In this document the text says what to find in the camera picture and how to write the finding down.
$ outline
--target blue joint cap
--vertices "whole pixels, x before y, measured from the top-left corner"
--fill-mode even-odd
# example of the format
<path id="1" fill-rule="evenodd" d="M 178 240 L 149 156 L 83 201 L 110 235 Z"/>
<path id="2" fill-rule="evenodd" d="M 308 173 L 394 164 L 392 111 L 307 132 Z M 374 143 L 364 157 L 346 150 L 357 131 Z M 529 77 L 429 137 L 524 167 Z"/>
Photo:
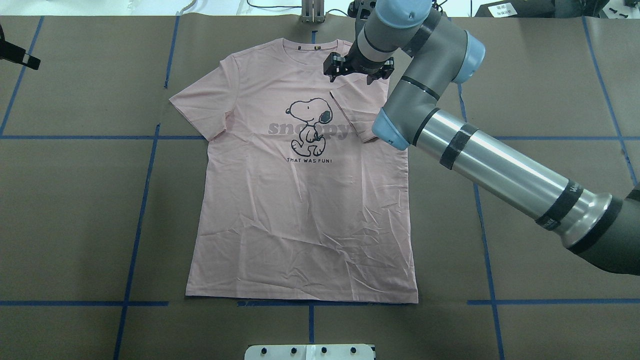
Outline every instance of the blue joint cap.
<path id="1" fill-rule="evenodd" d="M 422 24 L 431 11 L 431 1 L 378 0 L 376 15 L 386 25 L 396 29 L 408 29 Z"/>
<path id="2" fill-rule="evenodd" d="M 371 131 L 380 139 L 386 141 L 398 150 L 405 150 L 409 143 L 400 135 L 394 124 L 389 120 L 384 109 L 380 109 Z"/>
<path id="3" fill-rule="evenodd" d="M 453 82 L 456 84 L 462 84 L 471 78 L 476 70 L 482 64 L 484 60 L 484 54 L 486 49 L 483 43 L 474 38 L 467 30 L 467 53 L 465 53 L 465 59 L 462 61 L 462 67 Z"/>

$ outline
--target folded sleeve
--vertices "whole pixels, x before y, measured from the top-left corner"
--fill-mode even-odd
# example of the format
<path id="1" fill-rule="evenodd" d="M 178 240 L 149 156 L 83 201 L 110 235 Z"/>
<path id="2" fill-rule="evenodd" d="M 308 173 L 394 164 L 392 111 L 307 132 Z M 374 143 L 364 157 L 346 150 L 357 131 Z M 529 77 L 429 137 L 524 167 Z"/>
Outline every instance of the folded sleeve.
<path id="1" fill-rule="evenodd" d="M 169 101 L 204 136 L 213 140 L 226 127 L 227 116 L 236 105 L 239 70 L 232 55 Z"/>
<path id="2" fill-rule="evenodd" d="M 331 97 L 362 142 L 376 138 L 371 126 L 387 101 L 388 90 L 388 80 L 379 79 L 367 85 L 366 76 L 331 90 Z"/>

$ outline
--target label sticker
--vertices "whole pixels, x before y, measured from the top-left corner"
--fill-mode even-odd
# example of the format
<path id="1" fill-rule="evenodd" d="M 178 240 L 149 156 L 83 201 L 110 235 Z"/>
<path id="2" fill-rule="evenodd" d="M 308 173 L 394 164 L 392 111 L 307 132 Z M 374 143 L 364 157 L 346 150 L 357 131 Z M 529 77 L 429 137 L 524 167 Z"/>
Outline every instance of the label sticker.
<path id="1" fill-rule="evenodd" d="M 518 15 L 511 3 L 489 6 L 488 9 L 493 17 L 507 17 Z"/>

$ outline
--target t-shirt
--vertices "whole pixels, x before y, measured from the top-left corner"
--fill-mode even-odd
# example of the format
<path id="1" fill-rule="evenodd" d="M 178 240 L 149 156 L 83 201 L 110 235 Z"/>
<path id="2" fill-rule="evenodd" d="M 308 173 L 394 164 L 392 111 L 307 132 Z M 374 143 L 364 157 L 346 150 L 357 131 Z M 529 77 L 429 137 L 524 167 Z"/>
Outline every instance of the t-shirt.
<path id="1" fill-rule="evenodd" d="M 209 141 L 186 295 L 418 301 L 407 154 L 371 131 L 388 81 L 323 75 L 350 46 L 280 38 L 170 99 Z"/>

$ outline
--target snoopy graphic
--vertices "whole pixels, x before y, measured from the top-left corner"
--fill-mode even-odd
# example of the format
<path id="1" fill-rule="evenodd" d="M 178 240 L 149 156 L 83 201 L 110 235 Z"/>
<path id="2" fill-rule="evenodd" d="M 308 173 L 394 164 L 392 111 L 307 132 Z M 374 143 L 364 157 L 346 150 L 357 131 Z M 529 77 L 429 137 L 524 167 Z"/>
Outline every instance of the snoopy graphic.
<path id="1" fill-rule="evenodd" d="M 309 157 L 320 156 L 324 152 L 326 140 L 318 133 L 316 124 L 327 124 L 333 119 L 333 112 L 326 100 L 319 97 L 309 101 L 296 101 L 285 111 L 294 118 L 307 123 L 300 130 L 300 140 L 291 140 L 291 148 L 296 154 Z"/>

